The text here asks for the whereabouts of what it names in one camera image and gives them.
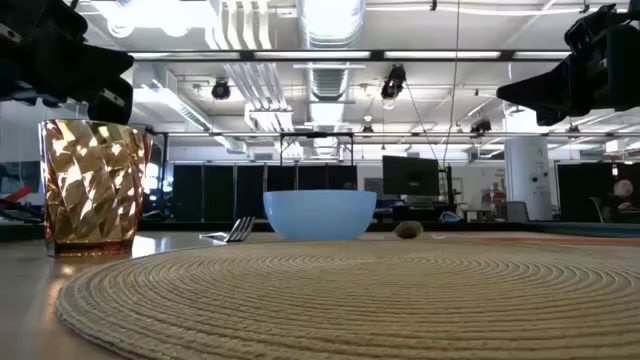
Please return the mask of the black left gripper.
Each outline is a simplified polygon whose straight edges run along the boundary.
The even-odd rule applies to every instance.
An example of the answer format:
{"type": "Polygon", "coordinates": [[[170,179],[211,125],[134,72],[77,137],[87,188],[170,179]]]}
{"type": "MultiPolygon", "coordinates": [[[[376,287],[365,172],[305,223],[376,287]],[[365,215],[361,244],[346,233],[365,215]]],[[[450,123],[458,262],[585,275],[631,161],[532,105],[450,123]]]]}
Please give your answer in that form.
{"type": "Polygon", "coordinates": [[[91,120],[127,125],[133,87],[122,77],[134,64],[127,52],[83,45],[84,81],[73,90],[64,68],[67,45],[83,44],[87,21],[79,0],[0,0],[0,102],[54,108],[72,99],[88,105],[91,120]]]}

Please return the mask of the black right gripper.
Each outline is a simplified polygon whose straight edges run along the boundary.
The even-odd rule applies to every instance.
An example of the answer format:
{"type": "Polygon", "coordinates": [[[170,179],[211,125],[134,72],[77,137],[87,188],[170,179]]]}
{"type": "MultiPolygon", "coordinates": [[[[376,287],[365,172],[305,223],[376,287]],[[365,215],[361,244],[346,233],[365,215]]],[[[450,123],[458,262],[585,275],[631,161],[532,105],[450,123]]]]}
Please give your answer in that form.
{"type": "Polygon", "coordinates": [[[564,34],[571,54],[548,72],[503,85],[496,96],[534,110],[538,126],[593,109],[640,107],[640,6],[614,4],[578,19],[564,34]]]}

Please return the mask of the amber faceted plastic cup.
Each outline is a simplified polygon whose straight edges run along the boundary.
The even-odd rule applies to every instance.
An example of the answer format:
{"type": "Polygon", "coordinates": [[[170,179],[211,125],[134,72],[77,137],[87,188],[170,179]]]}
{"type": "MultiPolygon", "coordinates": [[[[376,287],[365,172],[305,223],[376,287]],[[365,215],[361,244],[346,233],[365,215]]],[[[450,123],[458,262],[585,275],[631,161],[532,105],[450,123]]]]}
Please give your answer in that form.
{"type": "Polygon", "coordinates": [[[129,254],[152,137],[125,125],[79,119],[46,120],[39,133],[47,254],[129,254]]]}

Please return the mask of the orange plastic spoon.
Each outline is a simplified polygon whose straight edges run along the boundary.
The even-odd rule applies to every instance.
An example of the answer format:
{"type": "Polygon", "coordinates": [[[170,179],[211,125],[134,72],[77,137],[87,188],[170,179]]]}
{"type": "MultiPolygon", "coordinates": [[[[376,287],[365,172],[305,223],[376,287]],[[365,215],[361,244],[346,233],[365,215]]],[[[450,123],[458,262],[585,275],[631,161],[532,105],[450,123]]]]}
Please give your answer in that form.
{"type": "Polygon", "coordinates": [[[393,234],[400,239],[415,239],[422,236],[424,227],[418,221],[403,221],[400,222],[393,234]]]}

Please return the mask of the silver metal fork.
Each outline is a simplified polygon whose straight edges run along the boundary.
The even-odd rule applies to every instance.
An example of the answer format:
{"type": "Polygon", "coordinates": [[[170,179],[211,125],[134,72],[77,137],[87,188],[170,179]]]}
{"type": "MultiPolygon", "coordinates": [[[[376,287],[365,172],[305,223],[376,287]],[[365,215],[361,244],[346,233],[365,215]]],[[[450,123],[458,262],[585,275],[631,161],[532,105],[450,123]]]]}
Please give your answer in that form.
{"type": "Polygon", "coordinates": [[[252,216],[242,217],[236,221],[232,229],[227,233],[200,234],[199,238],[220,243],[244,242],[252,232],[254,222],[255,218],[252,216]]]}

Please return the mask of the light blue bowl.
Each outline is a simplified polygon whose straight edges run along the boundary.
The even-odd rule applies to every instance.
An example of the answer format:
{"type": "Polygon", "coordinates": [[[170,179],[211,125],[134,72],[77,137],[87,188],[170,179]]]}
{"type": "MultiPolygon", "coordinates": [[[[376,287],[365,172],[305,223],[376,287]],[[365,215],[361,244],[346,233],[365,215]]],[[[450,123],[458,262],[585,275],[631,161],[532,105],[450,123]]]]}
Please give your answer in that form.
{"type": "Polygon", "coordinates": [[[286,240],[354,240],[363,235],[377,195],[363,190],[265,192],[263,205],[272,229],[286,240]]]}

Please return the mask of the white round column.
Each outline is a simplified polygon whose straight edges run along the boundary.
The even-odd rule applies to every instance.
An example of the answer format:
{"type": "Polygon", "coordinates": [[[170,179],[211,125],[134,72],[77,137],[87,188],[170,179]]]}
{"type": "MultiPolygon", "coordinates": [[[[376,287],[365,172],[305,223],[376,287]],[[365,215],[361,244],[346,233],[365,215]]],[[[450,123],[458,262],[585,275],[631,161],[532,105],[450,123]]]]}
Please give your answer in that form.
{"type": "Polygon", "coordinates": [[[523,202],[531,220],[551,220],[551,170],[547,139],[508,138],[504,149],[507,200],[523,202]]]}

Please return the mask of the grey office chair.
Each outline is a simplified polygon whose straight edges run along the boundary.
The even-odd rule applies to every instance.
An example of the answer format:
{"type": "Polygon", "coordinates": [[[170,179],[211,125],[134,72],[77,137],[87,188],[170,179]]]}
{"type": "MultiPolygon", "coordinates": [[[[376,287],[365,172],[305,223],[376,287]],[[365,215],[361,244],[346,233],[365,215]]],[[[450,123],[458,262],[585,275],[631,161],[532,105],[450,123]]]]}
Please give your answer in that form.
{"type": "Polygon", "coordinates": [[[529,221],[527,205],[522,201],[508,201],[504,203],[503,215],[507,222],[526,223],[529,221]]]}

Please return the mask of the blue panel beside table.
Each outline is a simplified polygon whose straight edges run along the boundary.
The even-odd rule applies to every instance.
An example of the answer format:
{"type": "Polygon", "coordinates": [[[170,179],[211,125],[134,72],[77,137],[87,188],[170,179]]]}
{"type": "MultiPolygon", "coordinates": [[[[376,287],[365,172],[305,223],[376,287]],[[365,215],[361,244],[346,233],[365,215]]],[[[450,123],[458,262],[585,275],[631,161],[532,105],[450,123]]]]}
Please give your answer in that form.
{"type": "Polygon", "coordinates": [[[529,222],[524,224],[524,227],[528,231],[539,233],[640,239],[640,224],[529,222]]]}

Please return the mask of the white ceiling pipe bundle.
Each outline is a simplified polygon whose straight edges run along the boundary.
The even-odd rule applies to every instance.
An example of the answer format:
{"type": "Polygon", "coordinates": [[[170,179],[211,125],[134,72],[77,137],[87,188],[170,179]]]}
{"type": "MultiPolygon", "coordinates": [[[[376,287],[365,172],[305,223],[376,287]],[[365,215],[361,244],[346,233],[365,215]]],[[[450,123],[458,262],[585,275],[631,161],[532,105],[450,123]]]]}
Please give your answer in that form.
{"type": "MultiPolygon", "coordinates": [[[[207,0],[213,24],[205,41],[218,50],[270,50],[269,0],[207,0]]],[[[245,101],[245,122],[267,132],[294,129],[293,111],[274,63],[232,63],[225,67],[245,101]]]]}

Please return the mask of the black computer monitor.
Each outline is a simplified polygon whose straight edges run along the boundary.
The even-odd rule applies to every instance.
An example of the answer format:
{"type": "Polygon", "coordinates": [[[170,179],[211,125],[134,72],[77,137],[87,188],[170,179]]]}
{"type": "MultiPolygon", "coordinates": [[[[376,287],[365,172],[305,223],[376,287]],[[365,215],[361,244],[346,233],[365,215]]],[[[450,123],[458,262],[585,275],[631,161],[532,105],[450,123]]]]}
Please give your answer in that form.
{"type": "Polygon", "coordinates": [[[385,195],[440,195],[437,160],[385,155],[382,170],[385,195]]]}

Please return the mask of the black beam with light strips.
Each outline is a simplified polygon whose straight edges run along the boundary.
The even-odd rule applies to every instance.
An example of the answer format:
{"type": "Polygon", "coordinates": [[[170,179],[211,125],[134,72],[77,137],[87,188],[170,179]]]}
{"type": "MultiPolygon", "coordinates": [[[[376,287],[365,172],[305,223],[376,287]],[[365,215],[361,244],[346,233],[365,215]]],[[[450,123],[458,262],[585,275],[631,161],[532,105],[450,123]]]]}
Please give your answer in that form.
{"type": "Polygon", "coordinates": [[[563,50],[176,50],[132,51],[138,62],[554,62],[563,50]]]}

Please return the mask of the round woven straw placemat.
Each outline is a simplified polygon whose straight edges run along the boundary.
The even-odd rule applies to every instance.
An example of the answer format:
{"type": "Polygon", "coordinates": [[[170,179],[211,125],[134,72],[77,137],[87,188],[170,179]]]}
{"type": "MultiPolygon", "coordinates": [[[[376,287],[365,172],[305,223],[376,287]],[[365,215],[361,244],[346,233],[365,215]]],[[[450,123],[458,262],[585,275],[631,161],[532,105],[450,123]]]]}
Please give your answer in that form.
{"type": "Polygon", "coordinates": [[[132,360],[640,360],[640,248],[200,247],[88,269],[55,310],[132,360]]]}

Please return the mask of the dark partition wall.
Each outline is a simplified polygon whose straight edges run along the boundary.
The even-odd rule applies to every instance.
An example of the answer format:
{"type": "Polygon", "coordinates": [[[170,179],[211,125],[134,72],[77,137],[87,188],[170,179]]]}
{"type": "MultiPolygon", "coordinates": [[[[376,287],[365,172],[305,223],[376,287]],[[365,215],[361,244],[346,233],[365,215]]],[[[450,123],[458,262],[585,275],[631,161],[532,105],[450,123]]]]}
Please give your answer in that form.
{"type": "Polygon", "coordinates": [[[560,164],[561,220],[640,224],[640,162],[560,164]]]}
{"type": "Polygon", "coordinates": [[[263,219],[265,192],[356,187],[355,166],[176,165],[171,211],[178,222],[263,219]]]}

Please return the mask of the silver ceiling air duct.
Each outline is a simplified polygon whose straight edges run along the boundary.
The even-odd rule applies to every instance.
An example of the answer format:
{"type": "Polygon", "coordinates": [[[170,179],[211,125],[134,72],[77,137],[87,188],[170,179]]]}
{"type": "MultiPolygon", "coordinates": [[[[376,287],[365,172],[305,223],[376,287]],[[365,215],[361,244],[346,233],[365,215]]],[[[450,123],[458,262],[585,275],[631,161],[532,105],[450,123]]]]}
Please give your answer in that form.
{"type": "MultiPolygon", "coordinates": [[[[296,7],[304,49],[335,51],[358,45],[366,0],[296,0],[296,7]]],[[[310,63],[306,77],[312,99],[337,102],[346,93],[348,63],[310,63]]]]}

